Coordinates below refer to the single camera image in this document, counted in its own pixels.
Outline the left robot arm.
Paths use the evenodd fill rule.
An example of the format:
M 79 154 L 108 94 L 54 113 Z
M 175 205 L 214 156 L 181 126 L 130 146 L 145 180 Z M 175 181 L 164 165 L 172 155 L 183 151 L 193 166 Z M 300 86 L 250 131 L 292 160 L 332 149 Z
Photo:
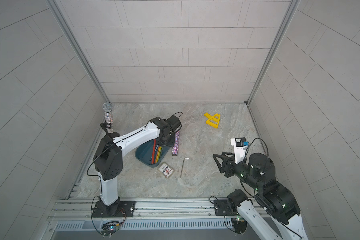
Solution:
M 123 170 L 123 157 L 140 145 L 155 140 L 160 147 L 172 147 L 182 123 L 175 115 L 168 119 L 153 118 L 126 135 L 106 133 L 96 150 L 93 164 L 100 180 L 99 207 L 114 216 L 119 212 L 117 176 Z

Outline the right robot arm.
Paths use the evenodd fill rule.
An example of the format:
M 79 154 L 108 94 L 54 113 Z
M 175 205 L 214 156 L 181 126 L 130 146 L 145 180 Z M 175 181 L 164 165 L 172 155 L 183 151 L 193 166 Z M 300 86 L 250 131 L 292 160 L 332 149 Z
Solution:
M 220 173 L 226 178 L 236 176 L 254 190 L 254 199 L 276 224 L 276 233 L 255 209 L 249 196 L 240 189 L 227 197 L 227 207 L 244 220 L 262 240 L 306 240 L 300 207 L 293 193 L 276 179 L 276 167 L 264 154 L 251 154 L 249 162 L 236 163 L 232 153 L 214 154 Z

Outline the red hex key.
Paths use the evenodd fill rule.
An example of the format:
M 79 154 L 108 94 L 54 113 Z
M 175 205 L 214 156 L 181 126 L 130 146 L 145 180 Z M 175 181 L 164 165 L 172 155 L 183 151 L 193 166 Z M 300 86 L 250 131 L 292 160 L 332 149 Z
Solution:
M 155 162 L 156 162 L 156 139 L 153 140 L 153 151 L 152 151 L 151 164 L 153 165 Z

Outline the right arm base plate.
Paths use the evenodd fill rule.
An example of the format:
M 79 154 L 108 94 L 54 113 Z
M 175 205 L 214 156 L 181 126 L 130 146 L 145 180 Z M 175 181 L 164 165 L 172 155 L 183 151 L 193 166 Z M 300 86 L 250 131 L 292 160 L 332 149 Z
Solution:
M 213 200 L 215 215 L 218 217 L 236 216 L 237 213 L 229 208 L 228 200 Z

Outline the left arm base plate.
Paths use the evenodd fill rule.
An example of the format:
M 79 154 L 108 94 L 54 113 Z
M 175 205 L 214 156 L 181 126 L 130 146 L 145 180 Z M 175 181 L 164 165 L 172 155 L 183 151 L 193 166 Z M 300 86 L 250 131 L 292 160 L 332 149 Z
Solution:
M 91 207 L 91 216 L 93 218 L 129 218 L 134 214 L 136 203 L 136 201 L 116 201 L 106 206 L 102 200 L 99 200 L 94 207 Z

